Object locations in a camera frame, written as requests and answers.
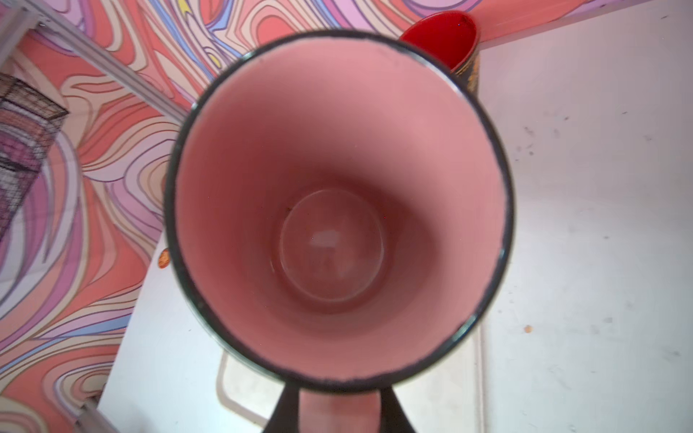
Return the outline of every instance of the wire basket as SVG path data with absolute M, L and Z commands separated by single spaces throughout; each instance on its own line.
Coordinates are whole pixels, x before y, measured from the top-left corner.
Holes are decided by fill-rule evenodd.
M 68 111 L 0 73 L 0 239 L 39 176 Z

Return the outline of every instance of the psychedelic wallpaper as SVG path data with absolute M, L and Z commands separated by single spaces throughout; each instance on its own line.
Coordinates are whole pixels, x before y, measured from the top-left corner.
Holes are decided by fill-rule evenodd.
M 0 432 L 71 432 L 161 234 L 178 126 L 36 33 L 2 70 L 70 115 L 0 242 Z
M 582 0 L 48 3 L 187 109 L 236 58 L 288 33 L 347 27 L 396 37 L 423 16 L 460 9 L 492 39 Z M 41 29 L 2 71 L 70 115 L 0 242 L 0 432 L 71 432 L 82 401 L 103 389 L 161 234 L 178 126 Z
M 235 59 L 318 28 L 399 36 L 440 10 L 471 11 L 488 40 L 557 19 L 584 0 L 46 0 L 183 107 Z

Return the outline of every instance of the mug handle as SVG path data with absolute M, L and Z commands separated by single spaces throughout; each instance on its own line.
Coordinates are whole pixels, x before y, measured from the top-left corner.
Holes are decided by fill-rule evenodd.
M 299 388 L 287 384 L 263 433 L 299 433 Z M 380 390 L 380 433 L 416 433 L 392 387 Z

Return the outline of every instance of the white tabletop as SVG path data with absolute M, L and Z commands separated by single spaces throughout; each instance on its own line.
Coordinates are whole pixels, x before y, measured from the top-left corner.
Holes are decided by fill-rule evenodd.
M 693 1 L 653 0 L 482 51 L 518 203 L 484 319 L 487 431 L 693 431 L 692 23 Z M 158 271 L 99 409 L 123 433 L 257 432 Z

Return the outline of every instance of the red cup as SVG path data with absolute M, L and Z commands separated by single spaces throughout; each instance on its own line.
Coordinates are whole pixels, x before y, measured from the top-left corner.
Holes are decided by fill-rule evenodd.
M 399 40 L 442 62 L 477 94 L 480 32 L 472 15 L 459 10 L 438 12 L 414 23 Z
M 286 382 L 265 432 L 413 431 L 392 385 L 491 302 L 511 179 L 460 86 L 402 42 L 304 33 L 235 63 L 183 125 L 171 263 L 224 347 Z

